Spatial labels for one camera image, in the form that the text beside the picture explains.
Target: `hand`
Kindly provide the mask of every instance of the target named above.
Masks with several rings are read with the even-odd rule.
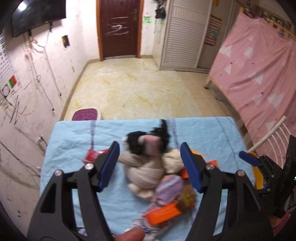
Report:
[[[114,237],[115,241],[143,241],[145,232],[143,229],[132,229],[124,234]]]

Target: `wardrobe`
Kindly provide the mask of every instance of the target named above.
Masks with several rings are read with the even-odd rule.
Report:
[[[233,16],[235,0],[215,2],[218,3],[213,5],[212,0],[167,1],[167,18],[156,21],[152,51],[160,69],[209,72],[236,17]],[[208,29],[212,30],[213,18],[221,24],[218,31],[216,29],[218,35],[214,43],[208,45],[205,40]]]

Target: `white louvered door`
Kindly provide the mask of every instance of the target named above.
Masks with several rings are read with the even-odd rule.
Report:
[[[172,0],[162,66],[196,67],[211,6],[212,0]]]
[[[216,44],[214,46],[203,46],[197,66],[198,68],[210,69],[212,67],[212,64],[216,58],[216,55],[218,54],[218,51],[225,39],[225,35],[229,28],[233,5],[233,0],[220,0],[218,7],[212,7],[211,13],[222,18],[222,24],[217,36]]]

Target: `wall-mounted tv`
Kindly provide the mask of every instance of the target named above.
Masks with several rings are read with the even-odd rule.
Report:
[[[12,35],[17,37],[63,18],[66,18],[66,0],[24,0],[12,15]]]

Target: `floor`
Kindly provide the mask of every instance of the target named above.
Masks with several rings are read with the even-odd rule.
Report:
[[[95,107],[106,119],[231,116],[205,90],[207,74],[160,71],[153,59],[115,59],[88,65],[65,120]]]

